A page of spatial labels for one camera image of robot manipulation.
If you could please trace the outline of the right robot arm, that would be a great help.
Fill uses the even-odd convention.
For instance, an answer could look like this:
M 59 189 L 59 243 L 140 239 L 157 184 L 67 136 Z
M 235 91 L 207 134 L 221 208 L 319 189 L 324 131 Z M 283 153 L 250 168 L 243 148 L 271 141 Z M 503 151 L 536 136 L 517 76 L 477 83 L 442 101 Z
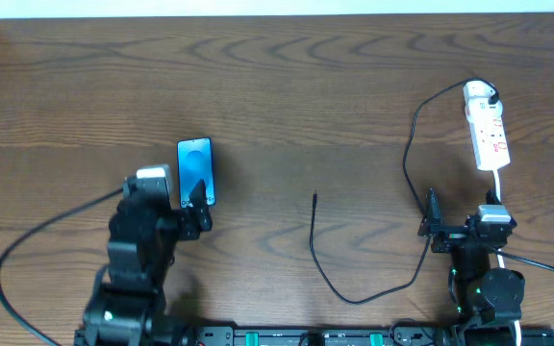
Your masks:
M 519 345 L 523 341 L 519 320 L 524 298 L 523 275 L 500 264 L 491 266 L 491 255 L 507 244 L 516 221 L 492 191 L 486 203 L 464 224 L 442 221 L 434 189 L 426 196 L 426 213 L 417 234 L 431 240 L 434 253 L 451 257 L 448 291 L 457 306 L 459 322 L 444 338 L 454 345 Z

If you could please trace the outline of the blue smartphone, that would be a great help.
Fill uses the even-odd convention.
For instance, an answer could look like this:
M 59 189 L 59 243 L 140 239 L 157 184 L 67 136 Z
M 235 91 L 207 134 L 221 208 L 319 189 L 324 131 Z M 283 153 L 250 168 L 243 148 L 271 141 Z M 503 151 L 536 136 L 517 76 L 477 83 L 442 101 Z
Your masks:
M 179 196 L 182 208 L 191 206 L 189 196 L 200 180 L 206 187 L 206 201 L 215 205 L 212 141 L 208 137 L 188 139 L 177 144 Z

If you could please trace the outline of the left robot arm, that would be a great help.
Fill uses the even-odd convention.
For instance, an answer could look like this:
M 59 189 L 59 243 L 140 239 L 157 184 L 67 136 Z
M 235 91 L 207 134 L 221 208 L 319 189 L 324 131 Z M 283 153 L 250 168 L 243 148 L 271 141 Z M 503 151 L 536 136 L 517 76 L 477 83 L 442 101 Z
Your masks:
M 180 241 L 213 226 L 206 185 L 190 204 L 170 205 L 165 178 L 128 178 L 109 222 L 109 262 L 95 275 L 92 295 L 75 331 L 76 345 L 195 345 L 197 331 L 165 313 L 164 280 Z

